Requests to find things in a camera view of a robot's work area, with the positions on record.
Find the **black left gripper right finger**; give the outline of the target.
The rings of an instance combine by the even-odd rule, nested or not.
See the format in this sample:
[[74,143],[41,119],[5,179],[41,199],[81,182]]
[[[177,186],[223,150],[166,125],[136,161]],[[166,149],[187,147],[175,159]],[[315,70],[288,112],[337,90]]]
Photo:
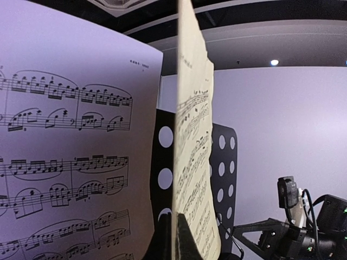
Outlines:
[[177,215],[177,259],[202,259],[184,214]]

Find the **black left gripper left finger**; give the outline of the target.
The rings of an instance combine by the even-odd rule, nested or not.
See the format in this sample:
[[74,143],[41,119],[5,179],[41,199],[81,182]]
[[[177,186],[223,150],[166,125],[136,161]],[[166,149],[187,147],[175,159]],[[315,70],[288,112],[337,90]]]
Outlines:
[[171,213],[162,214],[154,234],[152,259],[167,260],[171,258]]

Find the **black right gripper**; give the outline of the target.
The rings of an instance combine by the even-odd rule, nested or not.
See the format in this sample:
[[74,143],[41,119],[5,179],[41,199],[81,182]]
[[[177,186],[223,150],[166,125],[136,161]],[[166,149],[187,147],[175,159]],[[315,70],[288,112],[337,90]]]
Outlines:
[[[253,243],[245,233],[262,232],[258,243]],[[306,230],[285,226],[284,222],[267,220],[235,226],[233,236],[262,259],[297,259],[306,236]]]

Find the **yellow sheet music page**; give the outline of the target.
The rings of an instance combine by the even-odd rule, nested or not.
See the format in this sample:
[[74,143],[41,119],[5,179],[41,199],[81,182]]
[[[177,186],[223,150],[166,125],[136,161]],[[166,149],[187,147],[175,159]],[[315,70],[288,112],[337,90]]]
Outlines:
[[214,64],[191,1],[178,2],[177,109],[173,140],[172,259],[184,259],[183,215],[202,259],[218,259],[221,240],[210,181]]

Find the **black music stand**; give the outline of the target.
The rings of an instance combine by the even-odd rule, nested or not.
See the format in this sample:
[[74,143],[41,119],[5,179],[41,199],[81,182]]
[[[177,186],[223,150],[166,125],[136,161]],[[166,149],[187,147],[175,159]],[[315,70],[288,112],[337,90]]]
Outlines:
[[[175,115],[164,110],[156,111],[153,136],[150,198],[155,229],[162,214],[171,213],[172,170]],[[233,128],[213,125],[213,144],[210,156],[211,190],[221,237],[221,259],[230,259],[233,241],[229,234],[234,227],[236,180],[237,180],[237,135]],[[154,235],[144,259],[152,259]]]

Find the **purple sheet music page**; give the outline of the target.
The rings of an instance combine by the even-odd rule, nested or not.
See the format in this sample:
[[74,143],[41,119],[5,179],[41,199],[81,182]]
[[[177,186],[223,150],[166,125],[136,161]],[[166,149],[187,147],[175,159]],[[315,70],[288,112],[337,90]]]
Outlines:
[[1,1],[1,259],[142,259],[163,54]]

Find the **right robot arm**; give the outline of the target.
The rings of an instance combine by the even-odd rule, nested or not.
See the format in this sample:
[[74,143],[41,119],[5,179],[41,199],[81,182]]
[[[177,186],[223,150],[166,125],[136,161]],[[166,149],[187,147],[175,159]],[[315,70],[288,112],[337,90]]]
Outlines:
[[269,218],[234,227],[233,236],[262,259],[346,259],[346,200],[329,194],[316,227],[296,227]]

